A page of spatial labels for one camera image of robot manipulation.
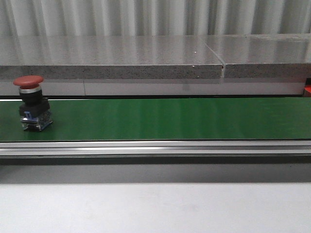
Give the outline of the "red mushroom push button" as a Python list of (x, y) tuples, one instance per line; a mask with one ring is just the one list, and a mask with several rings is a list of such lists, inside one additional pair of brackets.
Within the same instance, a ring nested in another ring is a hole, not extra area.
[(21, 76), (13, 81), (18, 86), (23, 101), (19, 107), (19, 115), (24, 130), (42, 131), (52, 124), (50, 104), (43, 97), (40, 86), (43, 81), (44, 78), (38, 75)]

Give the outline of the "grey stone slab left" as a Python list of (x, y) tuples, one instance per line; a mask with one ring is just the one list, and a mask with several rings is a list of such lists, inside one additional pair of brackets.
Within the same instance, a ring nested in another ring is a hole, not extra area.
[(196, 36), (3, 36), (0, 77), (218, 79), (223, 65)]

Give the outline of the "grey stone slab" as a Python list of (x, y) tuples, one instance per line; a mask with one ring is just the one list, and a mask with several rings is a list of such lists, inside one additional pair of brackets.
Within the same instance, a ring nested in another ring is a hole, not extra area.
[(223, 65), (196, 36), (3, 36), (0, 77), (218, 79)]
[(222, 61), (226, 80), (311, 76), (310, 34), (209, 35), (206, 45)]

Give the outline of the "white panel under slab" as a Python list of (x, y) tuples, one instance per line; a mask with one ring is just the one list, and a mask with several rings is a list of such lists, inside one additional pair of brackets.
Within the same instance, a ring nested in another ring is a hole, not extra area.
[(294, 82), (215, 82), (156, 80), (46, 80), (46, 96), (301, 95), (305, 80)]

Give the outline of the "grey stone slab right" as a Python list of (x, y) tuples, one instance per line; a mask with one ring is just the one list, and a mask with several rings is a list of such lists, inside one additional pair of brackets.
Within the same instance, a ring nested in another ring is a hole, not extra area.
[(311, 76), (310, 34), (209, 35), (206, 45), (222, 61), (226, 80)]

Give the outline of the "green conveyor belt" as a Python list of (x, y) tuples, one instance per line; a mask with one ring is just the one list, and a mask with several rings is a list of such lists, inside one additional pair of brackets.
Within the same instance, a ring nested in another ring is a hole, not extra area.
[(20, 101), (0, 104), (1, 141), (310, 139), (309, 98), (51, 100), (53, 124), (22, 129)]

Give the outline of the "red object at edge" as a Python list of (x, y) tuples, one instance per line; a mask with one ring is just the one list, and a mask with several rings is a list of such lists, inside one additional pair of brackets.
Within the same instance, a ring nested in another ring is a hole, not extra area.
[(311, 97), (311, 85), (306, 85), (304, 87), (303, 97)]

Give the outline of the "grey pleated curtain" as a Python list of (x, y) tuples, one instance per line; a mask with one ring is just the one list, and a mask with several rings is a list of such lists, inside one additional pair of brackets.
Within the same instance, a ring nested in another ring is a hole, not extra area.
[(310, 33), (308, 0), (3, 0), (0, 34)]

